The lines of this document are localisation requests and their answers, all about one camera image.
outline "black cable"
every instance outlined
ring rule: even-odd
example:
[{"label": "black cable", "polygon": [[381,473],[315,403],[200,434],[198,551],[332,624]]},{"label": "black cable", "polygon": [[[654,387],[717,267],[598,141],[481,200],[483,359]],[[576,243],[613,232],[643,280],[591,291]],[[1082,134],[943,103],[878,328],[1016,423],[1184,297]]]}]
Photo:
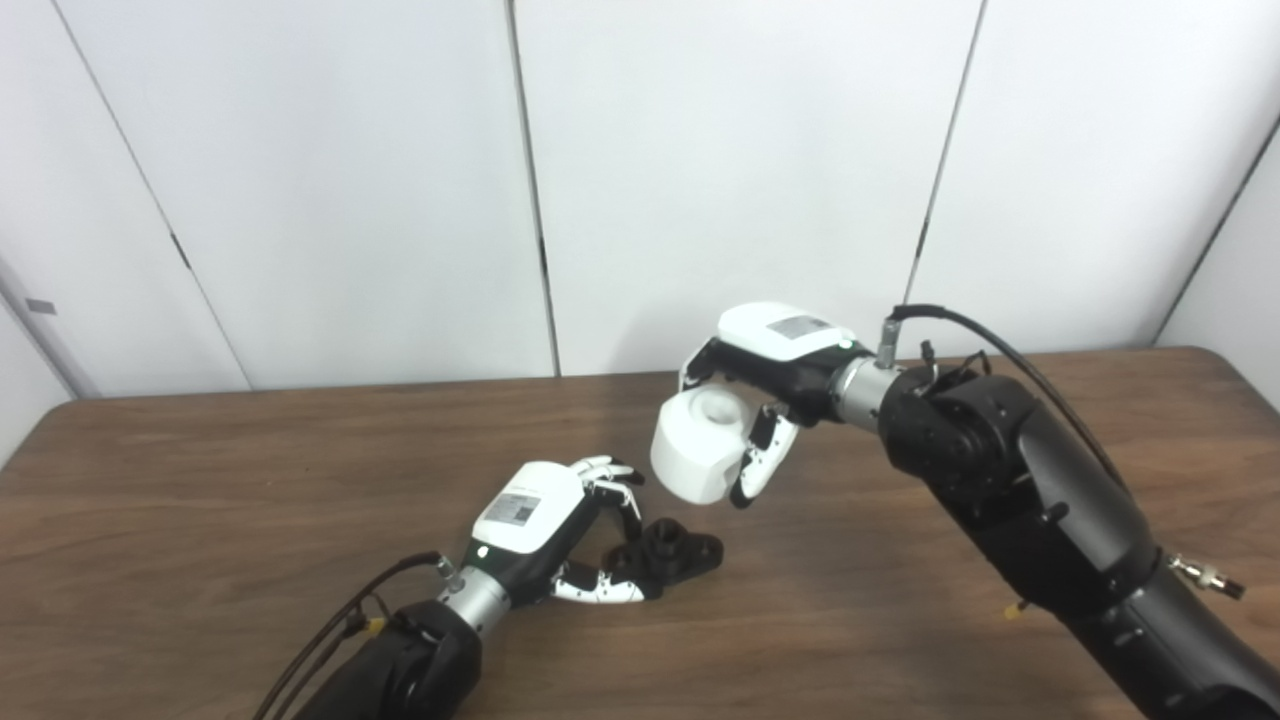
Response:
[{"label": "black cable", "polygon": [[383,601],[383,596],[380,596],[380,594],[378,594],[375,592],[371,592],[371,593],[369,593],[369,597],[374,598],[374,602],[378,603],[378,610],[380,610],[383,612],[383,619],[390,620],[392,619],[392,609],[387,607],[387,602]]},{"label": "black cable", "polygon": [[1093,437],[1088,425],[1085,425],[1084,420],[1082,420],[1080,416],[1075,414],[1075,410],[1068,405],[1066,398],[1057,392],[1053,383],[1048,382],[1048,378],[1037,370],[1036,365],[1032,365],[1030,360],[1023,356],[1021,352],[1014,350],[1011,345],[1001,340],[1000,336],[991,332],[978,322],[972,320],[954,310],[947,310],[941,305],[899,305],[897,307],[893,307],[893,313],[888,316],[890,320],[906,320],[910,318],[934,318],[938,320],[950,320],[996,346],[996,350],[1004,354],[1005,357],[1009,357],[1010,363],[1016,365],[1023,374],[1030,378],[1032,382],[1039,387],[1041,392],[1050,398],[1053,406],[1057,407],[1057,411],[1066,418],[1066,421],[1071,425],[1075,433],[1080,436],[1080,439],[1084,441],[1084,445],[1098,460],[1098,464],[1102,465],[1102,469],[1107,473],[1107,475],[1111,475],[1111,479],[1124,488],[1125,492],[1129,491],[1128,486],[1125,486],[1124,478],[1120,477],[1120,470],[1115,466],[1115,462],[1111,461],[1111,456],[1107,455],[1107,451],[1102,448],[1102,443],[1098,442],[1098,438]]},{"label": "black cable", "polygon": [[260,705],[257,712],[253,714],[253,720],[262,720],[264,717],[266,717],[266,714],[271,708],[271,705],[275,703],[275,698],[280,696],[280,691],[284,689],[284,685],[287,685],[289,680],[293,678],[293,675],[297,674],[298,667],[301,667],[302,664],[306,662],[307,657],[310,657],[311,653],[315,652],[316,647],[320,646],[320,643],[325,639],[325,637],[328,637],[329,633],[332,633],[333,629],[337,628],[338,624],[342,623],[343,619],[347,618],[347,615],[352,610],[356,610],[360,606],[360,603],[378,588],[378,585],[385,583],[393,575],[398,575],[404,570],[408,570],[410,568],[419,568],[422,565],[435,565],[439,561],[440,561],[440,553],[435,551],[410,555],[408,557],[398,560],[394,565],[379,573],[372,580],[365,583],[365,587],[360,588],[360,592],[357,592],[355,597],[348,600],[347,603],[343,605],[342,609],[339,609],[338,612],[335,612],[334,616],[330,618],[328,623],[325,623],[324,628],[320,628],[320,632],[316,633],[315,637],[311,638],[311,641],[298,652],[297,657],[294,657],[293,661],[289,662],[288,667],[284,669],[284,673],[280,674],[280,678],[275,680],[275,684],[271,685],[270,691],[268,691],[266,697],[262,698],[262,705]]},{"label": "black cable", "polygon": [[329,644],[320,651],[315,662],[312,662],[311,666],[307,667],[307,671],[302,674],[302,678],[293,684],[293,688],[289,689],[289,694],[284,696],[284,700],[280,701],[280,707],[275,708],[275,715],[271,716],[271,720],[284,720],[284,714],[289,711],[289,706],[293,705],[293,701],[298,698],[300,693],[302,693],[302,688],[307,687],[311,678],[315,678],[316,673],[319,673],[320,669],[324,667],[325,662],[329,662],[329,659],[333,657],[333,653],[338,652],[338,646],[356,637],[367,621],[369,620],[365,618],[365,614],[360,611],[347,615],[347,626],[342,633],[334,635],[334,638],[329,641]]}]

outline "white wall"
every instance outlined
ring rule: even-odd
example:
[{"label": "white wall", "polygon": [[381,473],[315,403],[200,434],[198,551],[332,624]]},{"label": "white wall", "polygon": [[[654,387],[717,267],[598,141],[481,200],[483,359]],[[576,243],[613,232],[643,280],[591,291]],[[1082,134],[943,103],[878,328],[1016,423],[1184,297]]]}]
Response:
[{"label": "white wall", "polygon": [[1277,37],[1274,0],[991,0],[911,299],[1025,351],[1152,342],[1280,114]]},{"label": "white wall", "polygon": [[67,388],[0,300],[0,468],[45,413],[68,400]]},{"label": "white wall", "polygon": [[247,388],[47,0],[0,3],[0,284],[83,395]]},{"label": "white wall", "polygon": [[1240,193],[1160,345],[1197,345],[1226,357],[1280,407],[1280,142]]},{"label": "white wall", "polygon": [[561,363],[669,369],[750,300],[901,300],[978,0],[520,0]]},{"label": "white wall", "polygon": [[552,373],[503,0],[61,0],[255,388]]}]

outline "label sticker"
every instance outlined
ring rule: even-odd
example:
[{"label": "label sticker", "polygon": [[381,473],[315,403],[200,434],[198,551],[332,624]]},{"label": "label sticker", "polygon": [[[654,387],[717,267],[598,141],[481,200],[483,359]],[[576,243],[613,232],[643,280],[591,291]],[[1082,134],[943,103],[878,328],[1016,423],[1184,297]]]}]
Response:
[{"label": "label sticker", "polygon": [[498,500],[493,501],[489,511],[484,514],[484,519],[524,528],[525,523],[529,521],[529,516],[534,514],[534,509],[541,501],[543,498],[540,497],[504,492],[498,496]]},{"label": "label sticker", "polygon": [[769,323],[767,327],[787,340],[796,340],[797,337],[813,334],[818,331],[824,331],[836,325],[832,325],[826,320],[819,320],[813,315],[796,315],[795,318],[786,318],[776,323]]}]

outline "robotic arm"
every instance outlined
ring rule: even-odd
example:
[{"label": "robotic arm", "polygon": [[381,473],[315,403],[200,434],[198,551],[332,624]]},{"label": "robotic arm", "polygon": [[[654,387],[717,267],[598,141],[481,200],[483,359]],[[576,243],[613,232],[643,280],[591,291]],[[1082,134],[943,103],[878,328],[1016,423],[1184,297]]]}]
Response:
[{"label": "robotic arm", "polygon": [[[634,469],[608,456],[568,466],[525,464],[475,521],[461,570],[439,553],[416,556],[419,561],[402,561],[392,569],[434,564],[444,578],[444,592],[370,621],[360,614],[358,603],[394,573],[376,578],[285,670],[255,720],[266,716],[310,650],[343,616],[347,630],[293,687],[274,719],[284,717],[289,702],[338,642],[361,630],[371,630],[374,637],[324,682],[296,720],[452,717],[480,679],[485,637],[508,611],[548,597],[584,603],[654,600],[662,597],[664,587],[718,568],[723,559],[718,539],[687,533],[671,519],[643,529],[631,492],[643,482]],[[626,543],[609,552],[599,569],[570,560],[602,510],[618,512]]]},{"label": "robotic arm", "polygon": [[[1016,380],[960,366],[895,364],[901,323],[954,319],[937,306],[900,306],[876,351],[845,328],[794,307],[735,307],[685,365],[664,405],[653,465],[675,495],[748,506],[786,456],[799,428],[846,423],[877,433],[890,461],[914,475],[1025,603],[1052,612],[1152,719],[1280,717],[1280,674],[1236,638],[1175,575],[1239,598],[1244,588],[1212,568],[1167,555],[1106,454],[1065,404],[1087,451]],[[1025,364],[1034,373],[1034,369]],[[669,450],[677,415],[709,407],[741,380],[776,398],[744,427],[746,450],[727,468],[690,474]],[[1042,379],[1038,373],[1033,379]],[[1043,384],[1059,400],[1051,386]],[[694,413],[707,425],[714,413]]]}]

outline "wood grain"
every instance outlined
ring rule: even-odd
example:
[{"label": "wood grain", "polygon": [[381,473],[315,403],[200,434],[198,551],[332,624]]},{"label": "wood grain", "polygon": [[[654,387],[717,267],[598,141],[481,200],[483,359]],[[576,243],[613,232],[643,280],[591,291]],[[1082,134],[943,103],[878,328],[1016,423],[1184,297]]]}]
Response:
[{"label": "wood grain", "polygon": [[[1280,660],[1280,418],[1198,350],[1039,359],[1166,546],[1249,583],[1206,598]],[[0,717],[244,719],[397,557],[457,553],[525,460],[641,468],[669,374],[87,401],[0,473]],[[724,566],[659,602],[507,618],[463,717],[1137,717],[877,441],[801,434],[746,511],[672,515]],[[582,555],[613,544],[602,523]],[[424,575],[392,602],[434,594]]]}]

